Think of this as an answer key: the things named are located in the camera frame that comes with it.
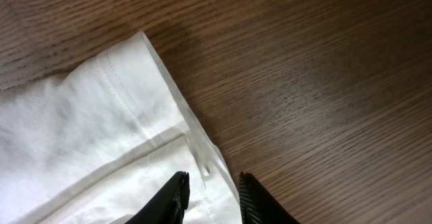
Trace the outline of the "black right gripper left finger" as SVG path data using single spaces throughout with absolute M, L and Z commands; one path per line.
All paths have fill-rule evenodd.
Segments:
M 178 171 L 126 224 L 182 224 L 189 198 L 189 174 Z

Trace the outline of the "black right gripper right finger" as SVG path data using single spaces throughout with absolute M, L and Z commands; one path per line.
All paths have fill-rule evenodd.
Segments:
M 251 173 L 239 174 L 243 224 L 300 224 Z

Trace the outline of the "white t-shirt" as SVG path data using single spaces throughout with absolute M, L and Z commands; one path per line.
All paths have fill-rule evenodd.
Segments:
M 124 223 L 178 171 L 186 223 L 240 223 L 239 197 L 146 35 L 1 92 L 1 222 Z

